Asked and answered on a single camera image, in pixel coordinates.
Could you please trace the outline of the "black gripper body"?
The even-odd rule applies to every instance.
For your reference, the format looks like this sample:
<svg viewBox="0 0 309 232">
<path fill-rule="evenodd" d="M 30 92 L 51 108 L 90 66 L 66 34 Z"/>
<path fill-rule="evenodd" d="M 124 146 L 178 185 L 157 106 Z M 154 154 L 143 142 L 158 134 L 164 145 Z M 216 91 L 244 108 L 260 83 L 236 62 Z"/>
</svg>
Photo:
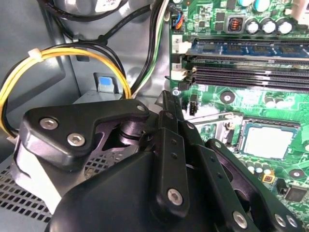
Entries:
<svg viewBox="0 0 309 232">
<path fill-rule="evenodd" d="M 223 213 L 186 166 L 183 151 L 134 154 L 70 190 L 52 232 L 229 232 Z"/>
</svg>

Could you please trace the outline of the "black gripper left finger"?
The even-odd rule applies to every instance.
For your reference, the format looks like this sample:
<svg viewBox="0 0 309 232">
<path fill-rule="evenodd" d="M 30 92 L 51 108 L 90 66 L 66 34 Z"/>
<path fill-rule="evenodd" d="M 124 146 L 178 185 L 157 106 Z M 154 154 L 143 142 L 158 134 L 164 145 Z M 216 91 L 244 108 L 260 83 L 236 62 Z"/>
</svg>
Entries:
<svg viewBox="0 0 309 232">
<path fill-rule="evenodd" d="M 54 215 L 74 187 L 141 152 L 183 151 L 168 91 L 153 105 L 117 100 L 43 107 L 25 113 L 18 184 Z"/>
</svg>

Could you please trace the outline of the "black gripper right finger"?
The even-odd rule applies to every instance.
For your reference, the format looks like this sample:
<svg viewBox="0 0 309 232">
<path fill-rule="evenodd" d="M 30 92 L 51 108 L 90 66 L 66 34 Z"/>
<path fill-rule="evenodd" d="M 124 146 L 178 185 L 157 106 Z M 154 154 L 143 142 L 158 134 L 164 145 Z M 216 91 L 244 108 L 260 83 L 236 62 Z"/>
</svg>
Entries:
<svg viewBox="0 0 309 232">
<path fill-rule="evenodd" d="M 219 232 L 300 232 L 302 223 L 217 139 L 203 142 L 184 120 L 180 100 L 170 96 L 184 138 L 187 161 L 205 178 Z"/>
</svg>

